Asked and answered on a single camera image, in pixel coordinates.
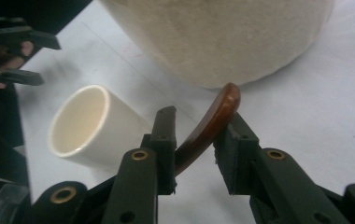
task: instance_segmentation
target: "metal bolt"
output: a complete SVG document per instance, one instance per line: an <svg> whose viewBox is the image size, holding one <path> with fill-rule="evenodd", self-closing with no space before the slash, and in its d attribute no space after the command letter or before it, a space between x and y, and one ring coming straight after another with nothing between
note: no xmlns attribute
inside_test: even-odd
<svg viewBox="0 0 355 224"><path fill-rule="evenodd" d="M282 161L286 158L285 154L276 150L268 150L267 156L273 160L278 160L278 161Z"/></svg>
<svg viewBox="0 0 355 224"><path fill-rule="evenodd" d="M148 157L148 153L146 151L140 150L132 153L131 158L134 161L142 161L145 160Z"/></svg>
<svg viewBox="0 0 355 224"><path fill-rule="evenodd" d="M72 198L74 198L77 193L78 192L75 187L63 187L55 190L52 193L50 200L52 203L66 203L69 202Z"/></svg>

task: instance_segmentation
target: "white cup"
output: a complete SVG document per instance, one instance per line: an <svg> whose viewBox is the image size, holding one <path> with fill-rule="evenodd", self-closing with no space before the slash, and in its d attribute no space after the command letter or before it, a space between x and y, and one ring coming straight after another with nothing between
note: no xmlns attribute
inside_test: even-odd
<svg viewBox="0 0 355 224"><path fill-rule="evenodd" d="M106 88L76 91L50 125L51 152L97 169L119 170L125 152L140 147L149 124Z"/></svg>

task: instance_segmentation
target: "brown plastic piece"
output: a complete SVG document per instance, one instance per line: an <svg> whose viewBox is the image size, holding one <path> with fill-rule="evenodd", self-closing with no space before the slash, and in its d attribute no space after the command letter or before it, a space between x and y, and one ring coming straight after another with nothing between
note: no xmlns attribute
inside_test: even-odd
<svg viewBox="0 0 355 224"><path fill-rule="evenodd" d="M233 119L241 102L240 90L233 83L221 89L198 126L175 153L175 176L182 173L213 143Z"/></svg>

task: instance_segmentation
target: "white table surface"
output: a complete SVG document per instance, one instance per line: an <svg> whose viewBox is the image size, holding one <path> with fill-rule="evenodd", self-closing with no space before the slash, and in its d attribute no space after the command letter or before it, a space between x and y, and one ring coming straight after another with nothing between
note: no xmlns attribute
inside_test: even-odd
<svg viewBox="0 0 355 224"><path fill-rule="evenodd" d="M92 188L112 177L51 155L50 121L77 89L101 84L149 123L177 108L181 144L216 90L170 77L130 40L99 2L59 34L62 50L42 49L22 69L41 73L40 87L18 86L32 201L50 186L75 180ZM339 194L355 183L355 0L336 0L319 39L289 66L240 86L238 112L262 147L290 153L319 185ZM249 197L230 196L209 148L177 178L177 194L159 197L160 223L254 223Z"/></svg>

